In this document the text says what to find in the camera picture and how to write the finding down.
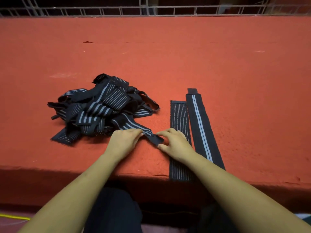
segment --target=orange felt surface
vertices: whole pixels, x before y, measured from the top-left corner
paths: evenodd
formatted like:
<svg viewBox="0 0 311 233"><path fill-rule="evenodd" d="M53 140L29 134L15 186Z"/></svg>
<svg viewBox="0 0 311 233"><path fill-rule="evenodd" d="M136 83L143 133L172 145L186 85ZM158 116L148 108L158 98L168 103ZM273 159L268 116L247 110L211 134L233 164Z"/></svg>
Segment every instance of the orange felt surface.
<svg viewBox="0 0 311 233"><path fill-rule="evenodd" d="M136 120L154 132L169 127L170 100L197 88L228 172L311 193L310 26L308 17L0 19L2 172L88 168L109 139L84 138L73 148L50 141L63 122L50 119L46 102L90 89L106 73L159 103L158 114ZM168 158L146 140L115 171L168 174Z"/></svg>

